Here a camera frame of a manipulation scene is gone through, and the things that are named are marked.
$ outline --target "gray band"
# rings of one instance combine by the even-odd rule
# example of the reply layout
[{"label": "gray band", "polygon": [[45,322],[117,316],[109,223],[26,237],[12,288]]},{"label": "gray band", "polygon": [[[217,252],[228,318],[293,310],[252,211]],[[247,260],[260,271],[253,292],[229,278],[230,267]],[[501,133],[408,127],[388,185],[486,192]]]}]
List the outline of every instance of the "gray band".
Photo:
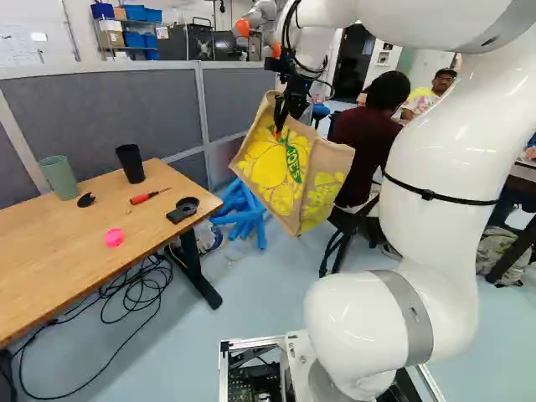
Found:
[{"label": "gray band", "polygon": [[370,271],[390,290],[399,304],[408,332],[408,358],[405,366],[425,363],[434,350],[434,333],[428,311],[413,286],[395,271]]},{"label": "gray band", "polygon": [[470,42],[453,49],[458,53],[486,53],[509,44],[536,22],[534,0],[512,0],[497,21]]}]

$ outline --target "man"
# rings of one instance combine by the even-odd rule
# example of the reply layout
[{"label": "man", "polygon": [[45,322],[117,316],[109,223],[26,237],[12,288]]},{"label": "man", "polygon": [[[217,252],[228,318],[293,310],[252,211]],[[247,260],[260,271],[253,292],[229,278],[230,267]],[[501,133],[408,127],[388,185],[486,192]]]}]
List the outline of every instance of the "man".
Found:
[{"label": "man", "polygon": [[[524,158],[528,161],[536,160],[536,134],[528,141]],[[534,214],[536,212],[536,197],[531,191],[524,188],[523,182],[510,182],[507,179],[497,205],[493,209],[492,216],[487,221],[487,225],[498,226],[515,232],[515,229],[506,225],[506,220],[516,209],[516,205],[521,205],[521,209],[524,212]]]},{"label": "man", "polygon": [[408,100],[402,105],[402,120],[411,121],[430,109],[448,90],[458,73],[450,69],[441,69],[435,73],[432,88],[417,88],[411,92]]},{"label": "man", "polygon": [[350,172],[335,204],[356,214],[377,193],[371,193],[373,175],[385,168],[393,141],[402,126],[391,119],[410,93],[410,81],[398,72],[382,74],[368,88],[365,107],[341,113],[330,140],[355,149]]}]

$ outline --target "pink ball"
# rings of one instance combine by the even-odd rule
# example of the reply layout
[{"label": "pink ball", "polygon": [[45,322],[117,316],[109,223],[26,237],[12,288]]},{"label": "pink ball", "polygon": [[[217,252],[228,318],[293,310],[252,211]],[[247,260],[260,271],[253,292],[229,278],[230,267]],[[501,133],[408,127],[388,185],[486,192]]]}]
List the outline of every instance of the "pink ball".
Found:
[{"label": "pink ball", "polygon": [[104,236],[104,242],[108,247],[117,247],[121,245],[125,239],[125,232],[123,229],[110,229]]}]

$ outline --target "screwdriver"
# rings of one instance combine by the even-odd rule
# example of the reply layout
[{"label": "screwdriver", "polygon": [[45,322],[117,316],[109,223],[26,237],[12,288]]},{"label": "screwdriver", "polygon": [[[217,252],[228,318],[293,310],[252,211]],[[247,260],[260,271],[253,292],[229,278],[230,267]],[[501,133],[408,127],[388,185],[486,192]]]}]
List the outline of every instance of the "screwdriver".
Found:
[{"label": "screwdriver", "polygon": [[160,191],[153,191],[152,193],[137,195],[136,197],[131,198],[131,204],[132,205],[138,205],[141,204],[144,201],[147,201],[148,199],[154,197],[155,195],[159,195],[160,193],[163,193],[164,191],[170,190],[171,187],[165,188],[164,190]]}]

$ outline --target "black cup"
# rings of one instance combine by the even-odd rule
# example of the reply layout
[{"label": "black cup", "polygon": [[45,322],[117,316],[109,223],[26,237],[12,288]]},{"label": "black cup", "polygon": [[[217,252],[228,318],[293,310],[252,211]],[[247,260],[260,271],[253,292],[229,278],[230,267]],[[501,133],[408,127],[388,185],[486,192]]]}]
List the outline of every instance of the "black cup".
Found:
[{"label": "black cup", "polygon": [[130,184],[141,183],[145,180],[142,155],[136,144],[121,145],[116,148],[116,154]]}]

